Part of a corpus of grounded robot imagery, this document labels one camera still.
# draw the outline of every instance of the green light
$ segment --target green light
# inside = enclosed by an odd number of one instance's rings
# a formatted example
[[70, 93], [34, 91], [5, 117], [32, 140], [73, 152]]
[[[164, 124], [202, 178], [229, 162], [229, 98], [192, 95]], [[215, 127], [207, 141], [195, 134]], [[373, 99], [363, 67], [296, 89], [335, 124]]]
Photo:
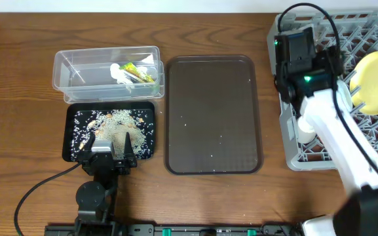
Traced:
[[305, 82], [309, 82], [311, 79], [312, 79], [311, 76], [304, 76], [304, 80], [305, 80]]

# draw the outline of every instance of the gray dish rack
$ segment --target gray dish rack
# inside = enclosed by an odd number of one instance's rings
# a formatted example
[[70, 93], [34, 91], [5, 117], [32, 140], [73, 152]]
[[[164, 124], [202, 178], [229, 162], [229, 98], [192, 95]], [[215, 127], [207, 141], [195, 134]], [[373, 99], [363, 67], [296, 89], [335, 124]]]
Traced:
[[[366, 55], [378, 50], [378, 10], [355, 12], [329, 12], [339, 31], [341, 50], [345, 52], [345, 76], [342, 78], [347, 85], [354, 75], [354, 67]], [[274, 51], [274, 35], [277, 33], [276, 16], [274, 24], [267, 36], [267, 46], [271, 61], [272, 74], [275, 75], [276, 60]], [[282, 19], [282, 31], [297, 29], [313, 24], [317, 50], [335, 44], [333, 30], [328, 20], [321, 13], [288, 13]], [[378, 115], [364, 115], [354, 108], [352, 116], [366, 135], [371, 145], [378, 152]], [[292, 170], [327, 170], [335, 169], [328, 152], [316, 137], [308, 144], [297, 142], [295, 111], [290, 104], [280, 101], [279, 117], [286, 163]]]

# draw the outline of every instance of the white wall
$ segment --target white wall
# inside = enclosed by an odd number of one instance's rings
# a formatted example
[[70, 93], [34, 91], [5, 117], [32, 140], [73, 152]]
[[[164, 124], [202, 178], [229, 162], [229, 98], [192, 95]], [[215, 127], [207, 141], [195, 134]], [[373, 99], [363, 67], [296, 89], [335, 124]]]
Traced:
[[[0, 12], [282, 12], [294, 0], [0, 0]], [[378, 0], [308, 0], [326, 10], [378, 9]]]

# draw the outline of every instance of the yellow plate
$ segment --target yellow plate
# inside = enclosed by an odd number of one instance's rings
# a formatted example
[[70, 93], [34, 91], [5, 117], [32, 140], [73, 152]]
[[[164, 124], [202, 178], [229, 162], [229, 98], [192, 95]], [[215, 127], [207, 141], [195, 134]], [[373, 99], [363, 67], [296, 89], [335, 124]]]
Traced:
[[350, 91], [360, 90], [352, 97], [355, 106], [365, 102], [360, 110], [368, 115], [378, 115], [378, 52], [365, 56], [355, 67], [356, 75], [350, 80]]

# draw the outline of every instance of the wood grain surface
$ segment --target wood grain surface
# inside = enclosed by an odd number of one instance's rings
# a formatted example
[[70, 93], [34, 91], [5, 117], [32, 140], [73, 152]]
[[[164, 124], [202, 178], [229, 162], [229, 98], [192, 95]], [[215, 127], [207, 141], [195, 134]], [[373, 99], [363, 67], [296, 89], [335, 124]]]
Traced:
[[[255, 64], [263, 168], [255, 174], [174, 176], [164, 167], [164, 100], [155, 100], [157, 146], [120, 178], [116, 214], [125, 222], [259, 225], [296, 222], [338, 209], [345, 200], [334, 170], [286, 166], [266, 36], [274, 14], [0, 14], [0, 235], [15, 235], [13, 214], [27, 190], [73, 165], [62, 160], [66, 109], [53, 89], [59, 50], [156, 45], [175, 56], [244, 54]], [[20, 211], [25, 235], [73, 223], [75, 193], [91, 180], [81, 169], [35, 192]]]

